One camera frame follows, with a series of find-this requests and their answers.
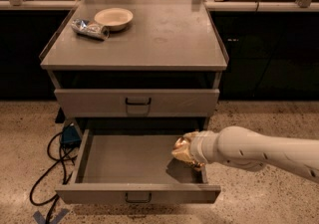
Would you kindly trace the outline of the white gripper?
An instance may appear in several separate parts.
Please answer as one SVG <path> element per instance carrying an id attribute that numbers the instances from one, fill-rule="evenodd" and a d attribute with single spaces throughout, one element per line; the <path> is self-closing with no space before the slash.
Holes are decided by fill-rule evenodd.
<path id="1" fill-rule="evenodd" d="M 183 135 L 185 139 L 192 139 L 190 153 L 199 163 L 211 164 L 218 161 L 218 134 L 213 131 L 192 131 Z"/>

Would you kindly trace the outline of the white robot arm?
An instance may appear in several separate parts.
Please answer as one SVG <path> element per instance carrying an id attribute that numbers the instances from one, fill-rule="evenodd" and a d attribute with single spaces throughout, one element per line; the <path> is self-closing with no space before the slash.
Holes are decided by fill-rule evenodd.
<path id="1" fill-rule="evenodd" d="M 195 131 L 183 136 L 198 163 L 259 171 L 266 164 L 319 183 L 319 141 L 267 136 L 240 126 Z"/>

